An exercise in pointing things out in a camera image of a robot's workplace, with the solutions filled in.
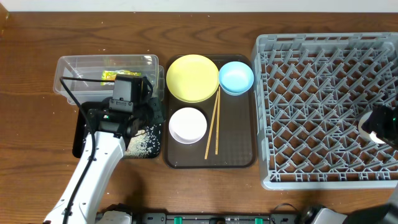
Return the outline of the black food waste tray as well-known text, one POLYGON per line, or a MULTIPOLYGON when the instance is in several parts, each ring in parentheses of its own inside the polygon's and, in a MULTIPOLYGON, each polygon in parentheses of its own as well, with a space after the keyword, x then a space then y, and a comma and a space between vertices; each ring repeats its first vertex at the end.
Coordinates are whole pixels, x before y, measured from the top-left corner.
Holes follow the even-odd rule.
POLYGON ((77 119, 77 123, 76 123, 73 148, 72 148, 72 154, 77 158, 80 158, 82 155, 83 148, 84 148, 83 140, 86 138, 87 134, 88 134, 88 131, 86 128, 86 122, 81 113, 81 110, 79 110, 78 119, 77 119))

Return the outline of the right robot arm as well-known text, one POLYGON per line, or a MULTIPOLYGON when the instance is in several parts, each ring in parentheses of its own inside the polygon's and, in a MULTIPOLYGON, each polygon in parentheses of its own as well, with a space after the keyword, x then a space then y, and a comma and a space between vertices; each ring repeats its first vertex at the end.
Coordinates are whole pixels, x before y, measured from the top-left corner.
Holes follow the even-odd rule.
MULTIPOLYGON (((359 133, 371 142, 397 149, 397 108, 380 106, 361 117, 359 133)), ((322 205, 309 207, 295 219, 298 224, 397 224, 397 189, 384 205, 358 210, 350 215, 322 205)))

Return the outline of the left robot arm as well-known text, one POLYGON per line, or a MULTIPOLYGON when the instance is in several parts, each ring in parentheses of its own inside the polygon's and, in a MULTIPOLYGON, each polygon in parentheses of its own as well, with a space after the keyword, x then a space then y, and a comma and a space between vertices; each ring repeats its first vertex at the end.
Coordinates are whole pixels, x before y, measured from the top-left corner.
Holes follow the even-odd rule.
POLYGON ((79 163, 60 200, 45 217, 45 223, 132 223, 133 215, 123 206, 103 215, 98 207, 109 179, 121 159, 153 159, 162 144, 164 106, 158 98, 137 107, 140 120, 109 108, 111 98, 85 102, 79 110, 73 143, 79 163))

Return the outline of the left wooden chopstick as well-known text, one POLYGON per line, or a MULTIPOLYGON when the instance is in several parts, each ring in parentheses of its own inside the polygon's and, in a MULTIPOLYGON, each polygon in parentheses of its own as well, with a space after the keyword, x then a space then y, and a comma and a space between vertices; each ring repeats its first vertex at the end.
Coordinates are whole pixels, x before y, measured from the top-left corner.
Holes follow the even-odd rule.
POLYGON ((205 157, 204 157, 205 160, 207 160, 207 158, 208 158, 208 153, 209 153, 209 149, 210 149, 210 143, 211 143, 211 137, 212 137, 212 132, 213 132, 213 126, 214 126, 214 122, 215 122, 215 115, 216 115, 216 109, 217 109, 217 104, 218 104, 219 92, 220 92, 219 90, 216 92, 215 103, 214 103, 213 112, 212 112, 212 116, 211 116, 208 140, 206 142, 206 151, 205 151, 205 157))

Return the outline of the white rice bowl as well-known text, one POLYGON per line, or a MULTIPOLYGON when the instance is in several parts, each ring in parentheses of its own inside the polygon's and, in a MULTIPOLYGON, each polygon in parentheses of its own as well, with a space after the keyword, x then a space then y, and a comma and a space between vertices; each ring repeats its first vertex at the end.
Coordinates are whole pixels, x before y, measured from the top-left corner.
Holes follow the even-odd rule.
POLYGON ((195 108, 181 108, 169 120, 169 133, 179 143, 193 144, 206 133, 205 115, 195 108))

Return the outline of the grey dishwasher rack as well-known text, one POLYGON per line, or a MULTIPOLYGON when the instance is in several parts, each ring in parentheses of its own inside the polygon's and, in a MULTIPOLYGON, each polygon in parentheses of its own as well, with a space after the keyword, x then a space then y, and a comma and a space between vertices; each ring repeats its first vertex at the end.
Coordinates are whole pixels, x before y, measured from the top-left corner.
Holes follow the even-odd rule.
POLYGON ((262 34, 252 50, 261 185, 388 189, 397 150, 359 132, 397 106, 397 34, 262 34))

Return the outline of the brown serving tray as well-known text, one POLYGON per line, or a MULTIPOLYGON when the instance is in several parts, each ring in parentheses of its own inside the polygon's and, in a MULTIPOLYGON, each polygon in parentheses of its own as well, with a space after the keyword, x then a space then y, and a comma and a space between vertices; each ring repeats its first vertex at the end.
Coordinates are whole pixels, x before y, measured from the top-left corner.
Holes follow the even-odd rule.
MULTIPOLYGON (((220 69, 232 61, 251 65, 249 59, 240 54, 204 55, 220 69)), ((240 96, 228 95, 221 90, 221 111, 218 154, 215 155, 216 121, 213 126, 208 158, 205 160, 208 132, 213 113, 215 95, 200 103, 185 103, 176 99, 167 87, 167 121, 164 140, 165 163, 174 169, 234 169, 250 167, 256 160, 256 124, 252 88, 240 96), (193 107, 201 111, 208 127, 205 135, 193 144, 176 141, 169 131, 169 119, 179 109, 193 107)))

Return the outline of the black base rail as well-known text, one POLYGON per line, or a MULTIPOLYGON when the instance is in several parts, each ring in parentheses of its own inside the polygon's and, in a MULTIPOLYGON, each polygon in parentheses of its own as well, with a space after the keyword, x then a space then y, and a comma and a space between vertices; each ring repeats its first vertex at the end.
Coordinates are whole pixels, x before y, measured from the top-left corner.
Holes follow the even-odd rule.
POLYGON ((141 223, 141 224, 295 224, 297 216, 294 214, 166 214, 166 213, 137 213, 137 214, 108 214, 99 213, 95 223, 141 223))

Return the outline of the right wooden chopstick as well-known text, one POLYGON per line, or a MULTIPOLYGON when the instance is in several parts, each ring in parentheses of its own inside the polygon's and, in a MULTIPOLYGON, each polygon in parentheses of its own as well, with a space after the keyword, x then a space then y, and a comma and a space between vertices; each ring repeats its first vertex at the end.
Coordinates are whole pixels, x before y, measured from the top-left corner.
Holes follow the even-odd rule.
POLYGON ((221 87, 218 87, 217 102, 216 102, 216 141, 215 141, 215 155, 218 155, 219 148, 219 130, 220 130, 220 98, 221 87))

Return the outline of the wooden chopstick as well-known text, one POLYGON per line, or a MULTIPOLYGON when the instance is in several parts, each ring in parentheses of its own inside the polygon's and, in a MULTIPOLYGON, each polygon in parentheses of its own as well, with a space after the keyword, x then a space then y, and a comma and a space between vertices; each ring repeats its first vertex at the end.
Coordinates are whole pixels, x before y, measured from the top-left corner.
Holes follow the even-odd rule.
POLYGON ((209 149, 210 149, 210 143, 211 143, 211 137, 212 137, 212 132, 213 132, 213 126, 214 126, 214 122, 215 122, 215 115, 216 115, 216 109, 217 109, 217 104, 218 104, 219 92, 220 92, 219 90, 216 92, 215 103, 214 103, 213 112, 212 112, 212 116, 211 116, 208 140, 206 142, 206 151, 205 151, 205 157, 204 157, 205 160, 207 160, 207 158, 208 158, 208 153, 209 153, 209 149))
POLYGON ((216 102, 216 141, 215 141, 215 155, 218 155, 219 148, 219 130, 220 130, 220 98, 221 87, 218 87, 217 102, 216 102))

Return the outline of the clear plastic waste bin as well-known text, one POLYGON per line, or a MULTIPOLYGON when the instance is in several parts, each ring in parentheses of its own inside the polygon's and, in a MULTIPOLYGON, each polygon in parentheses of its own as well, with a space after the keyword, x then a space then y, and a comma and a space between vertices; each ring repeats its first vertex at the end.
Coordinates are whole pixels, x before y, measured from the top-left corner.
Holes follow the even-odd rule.
POLYGON ((53 91, 70 98, 60 77, 73 77, 79 80, 66 80, 65 84, 80 103, 86 101, 102 101, 113 95, 113 83, 84 82, 83 79, 100 80, 106 72, 133 72, 147 77, 153 86, 153 97, 164 99, 165 75, 164 68, 159 65, 156 55, 72 55, 63 56, 58 60, 53 83, 53 91))

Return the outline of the light blue bowl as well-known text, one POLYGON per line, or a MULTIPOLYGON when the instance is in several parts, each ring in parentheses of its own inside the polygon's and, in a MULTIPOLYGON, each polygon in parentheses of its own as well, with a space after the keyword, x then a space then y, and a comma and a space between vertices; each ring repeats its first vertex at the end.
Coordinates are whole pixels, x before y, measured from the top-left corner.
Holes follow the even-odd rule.
POLYGON ((219 83, 227 94, 239 96, 252 87, 254 74, 243 62, 228 62, 219 71, 219 83))

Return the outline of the green snack wrapper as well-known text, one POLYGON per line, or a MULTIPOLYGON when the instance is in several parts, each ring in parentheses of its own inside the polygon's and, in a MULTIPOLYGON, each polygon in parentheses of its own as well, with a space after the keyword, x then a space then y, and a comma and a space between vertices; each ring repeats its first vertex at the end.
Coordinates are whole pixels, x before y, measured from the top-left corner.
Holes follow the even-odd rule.
POLYGON ((115 71, 104 70, 102 72, 101 79, 105 80, 105 82, 101 82, 101 86, 114 85, 114 81, 117 75, 130 75, 130 76, 140 77, 142 73, 132 72, 130 70, 115 70, 115 71))

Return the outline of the yellow plate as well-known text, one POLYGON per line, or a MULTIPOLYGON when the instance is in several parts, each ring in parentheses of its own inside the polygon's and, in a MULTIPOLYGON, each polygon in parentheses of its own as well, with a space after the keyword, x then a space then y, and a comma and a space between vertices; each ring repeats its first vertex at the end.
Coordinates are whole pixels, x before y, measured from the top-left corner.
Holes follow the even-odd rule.
POLYGON ((219 70, 202 55, 184 55, 170 65, 166 74, 169 92, 186 103, 199 103, 210 98, 219 87, 219 70))

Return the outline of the pile of rice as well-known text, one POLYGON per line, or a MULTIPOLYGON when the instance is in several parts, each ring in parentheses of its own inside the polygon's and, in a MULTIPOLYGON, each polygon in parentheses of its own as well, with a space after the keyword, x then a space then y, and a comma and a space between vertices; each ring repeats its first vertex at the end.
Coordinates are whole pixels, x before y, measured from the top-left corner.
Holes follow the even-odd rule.
POLYGON ((131 138, 124 153, 124 159, 153 159, 160 154, 162 144, 162 124, 142 127, 131 138))

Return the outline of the white cup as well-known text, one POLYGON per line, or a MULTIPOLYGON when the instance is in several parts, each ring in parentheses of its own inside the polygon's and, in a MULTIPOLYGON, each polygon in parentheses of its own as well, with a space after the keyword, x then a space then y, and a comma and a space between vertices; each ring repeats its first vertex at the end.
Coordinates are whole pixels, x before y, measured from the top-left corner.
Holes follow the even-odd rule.
POLYGON ((381 139, 379 139, 376 136, 375 132, 372 133, 367 133, 363 128, 362 125, 369 119, 370 115, 371 115, 372 111, 367 112, 366 114, 364 114, 361 119, 359 120, 358 123, 358 131, 359 131, 359 135, 363 138, 366 139, 368 141, 372 141, 375 142, 377 144, 385 144, 385 142, 381 139))

